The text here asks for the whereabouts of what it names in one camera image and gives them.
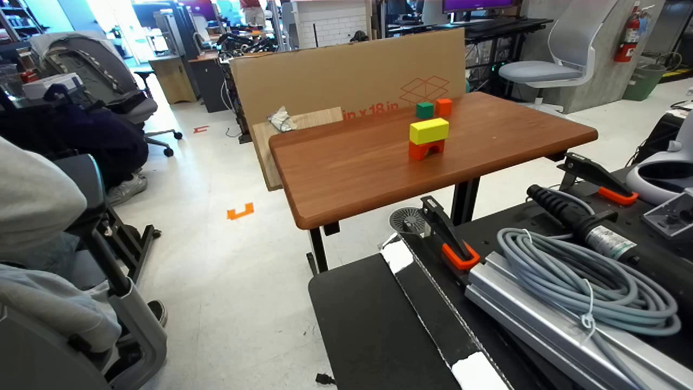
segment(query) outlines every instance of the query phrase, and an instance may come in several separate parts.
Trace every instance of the white floor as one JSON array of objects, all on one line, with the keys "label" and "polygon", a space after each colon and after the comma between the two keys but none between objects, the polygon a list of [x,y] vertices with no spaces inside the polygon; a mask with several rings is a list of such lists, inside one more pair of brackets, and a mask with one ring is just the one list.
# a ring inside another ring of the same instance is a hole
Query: white floor
[{"label": "white floor", "polygon": [[[600,130],[575,148],[607,169],[623,167],[668,105],[693,80],[661,84],[646,102],[615,102],[567,115]],[[149,387],[309,390],[316,373],[332,373],[307,297],[309,238],[297,230],[281,190],[268,192],[250,144],[238,145],[230,111],[208,115],[202,105],[162,105],[151,128],[178,126],[176,157],[151,149],[149,189],[116,213],[162,238],[138,282],[148,299],[171,310],[168,360]],[[480,180],[476,216],[524,202],[528,185],[556,185],[550,160],[498,172]],[[450,203],[450,189],[437,190]],[[230,221],[227,211],[254,203],[255,213]],[[403,203],[341,221],[326,238],[326,257],[340,267],[377,251],[390,234],[388,216]]]}]

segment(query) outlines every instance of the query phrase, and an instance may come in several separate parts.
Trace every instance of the black bag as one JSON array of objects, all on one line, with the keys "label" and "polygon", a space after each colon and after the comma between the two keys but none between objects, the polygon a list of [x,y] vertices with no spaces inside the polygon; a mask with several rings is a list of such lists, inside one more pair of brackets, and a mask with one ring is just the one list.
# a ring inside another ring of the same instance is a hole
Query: black bag
[{"label": "black bag", "polygon": [[651,154],[668,149],[668,144],[677,137],[682,124],[685,120],[668,113],[663,120],[659,120],[646,144],[637,148],[635,157],[630,159],[630,164],[639,164]]},{"label": "black bag", "polygon": [[0,135],[18,148],[47,159],[90,154],[106,189],[132,177],[149,157],[141,128],[104,105],[79,107],[65,86],[50,86],[46,105],[8,108],[0,115]]}]

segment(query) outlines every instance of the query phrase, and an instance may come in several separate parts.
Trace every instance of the monitor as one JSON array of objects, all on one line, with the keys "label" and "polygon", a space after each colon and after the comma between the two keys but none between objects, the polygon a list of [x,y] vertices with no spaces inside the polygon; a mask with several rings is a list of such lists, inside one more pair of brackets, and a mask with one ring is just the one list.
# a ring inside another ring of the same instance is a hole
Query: monitor
[{"label": "monitor", "polygon": [[441,8],[445,13],[457,13],[457,10],[473,10],[473,8],[509,8],[516,5],[518,0],[444,0]]}]

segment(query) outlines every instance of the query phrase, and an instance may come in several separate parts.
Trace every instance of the wooden table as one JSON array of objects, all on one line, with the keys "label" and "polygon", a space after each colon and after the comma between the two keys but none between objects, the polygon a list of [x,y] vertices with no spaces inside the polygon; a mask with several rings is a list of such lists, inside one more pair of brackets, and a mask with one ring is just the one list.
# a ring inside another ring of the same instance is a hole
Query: wooden table
[{"label": "wooden table", "polygon": [[594,128],[467,94],[452,105],[445,152],[410,163],[412,122],[414,108],[271,138],[295,223],[309,230],[318,270],[326,270],[322,225],[450,185],[450,218],[459,225],[471,218],[480,175],[598,138]]}]

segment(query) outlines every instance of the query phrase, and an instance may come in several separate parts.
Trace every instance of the wall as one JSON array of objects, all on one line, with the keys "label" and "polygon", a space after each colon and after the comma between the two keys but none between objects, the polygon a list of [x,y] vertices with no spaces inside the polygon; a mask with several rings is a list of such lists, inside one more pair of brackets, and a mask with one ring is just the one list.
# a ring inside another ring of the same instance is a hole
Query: wall
[{"label": "wall", "polygon": [[[625,62],[625,65],[613,62],[616,41],[623,33],[623,26],[633,13],[635,3],[637,0],[620,0],[615,5],[615,8],[611,10],[611,16],[607,17],[600,34],[596,37],[594,45],[598,53],[598,62],[596,62],[594,78],[582,86],[546,91],[548,102],[556,102],[565,108],[565,113],[573,113],[573,111],[582,111],[582,108],[590,108],[590,107],[622,100],[622,96],[628,86],[628,80],[633,76],[633,69],[637,65],[637,58],[641,57],[641,53],[648,43],[648,37],[650,37],[650,33],[646,33],[641,37],[641,43],[637,45],[637,53],[630,62]],[[570,5],[570,0],[528,0],[522,5],[522,16],[558,20],[567,5]],[[643,0],[641,5],[643,6],[654,5],[654,8],[650,8],[648,13],[656,17],[661,13],[664,0]],[[548,31],[530,34],[524,43],[522,58],[550,61],[550,55],[546,48],[546,37],[548,37]],[[530,98],[532,91],[519,86],[518,96]]]},{"label": "wall", "polygon": [[47,26],[46,31],[47,34],[71,31],[71,23],[57,0],[24,0],[24,3],[34,13],[39,23]]},{"label": "wall", "polygon": [[349,43],[354,31],[371,31],[368,0],[295,3],[298,48]]}]

